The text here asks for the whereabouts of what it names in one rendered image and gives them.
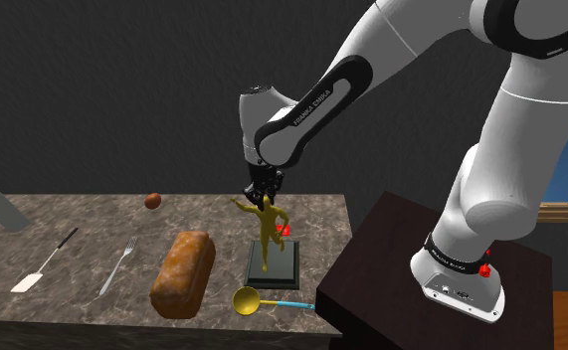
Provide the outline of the dark robot stand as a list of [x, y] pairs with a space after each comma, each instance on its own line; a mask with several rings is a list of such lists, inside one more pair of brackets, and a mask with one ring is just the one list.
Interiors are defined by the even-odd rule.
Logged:
[[340, 331], [328, 350], [554, 350], [552, 261], [496, 242], [490, 261], [506, 294], [493, 324], [427, 298], [410, 259], [437, 212], [385, 192], [316, 289], [317, 315]]

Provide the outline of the brown bread loaf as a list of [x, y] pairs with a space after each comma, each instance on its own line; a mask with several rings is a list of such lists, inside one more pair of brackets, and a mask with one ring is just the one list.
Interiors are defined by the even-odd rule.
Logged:
[[152, 284], [151, 305], [168, 319], [196, 316], [205, 294], [216, 257], [212, 239], [206, 232], [179, 233]]

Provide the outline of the golden figure on dark base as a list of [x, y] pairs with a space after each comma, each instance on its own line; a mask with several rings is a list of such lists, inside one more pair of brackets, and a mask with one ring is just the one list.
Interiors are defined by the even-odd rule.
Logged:
[[257, 289], [299, 290], [299, 242], [287, 241], [276, 226], [289, 224], [287, 213], [264, 196], [263, 208], [231, 200], [240, 210], [255, 214], [260, 221], [259, 239], [252, 241], [245, 275], [245, 286]]

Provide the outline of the grey paper towel roll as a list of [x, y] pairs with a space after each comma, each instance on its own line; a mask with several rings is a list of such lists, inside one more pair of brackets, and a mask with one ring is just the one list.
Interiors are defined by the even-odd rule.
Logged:
[[19, 232], [29, 224], [27, 217], [0, 191], [0, 225], [8, 232]]

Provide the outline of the silver fork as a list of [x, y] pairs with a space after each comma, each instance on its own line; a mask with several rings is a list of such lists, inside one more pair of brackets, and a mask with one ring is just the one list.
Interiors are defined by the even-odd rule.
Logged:
[[136, 245], [136, 241], [137, 241], [137, 237], [131, 237], [128, 242], [126, 247], [123, 250], [122, 256], [119, 258], [119, 260], [117, 261], [117, 263], [115, 264], [112, 272], [110, 273], [110, 275], [108, 276], [107, 280], [105, 281], [105, 283], [103, 284], [103, 286], [101, 287], [101, 289], [99, 290], [99, 295], [104, 295], [106, 293], [106, 291], [108, 290], [110, 284], [113, 281], [113, 278], [119, 268], [119, 266], [121, 265], [122, 261], [124, 258], [126, 258], [128, 255], [131, 254], [131, 252], [133, 251], [135, 245]]

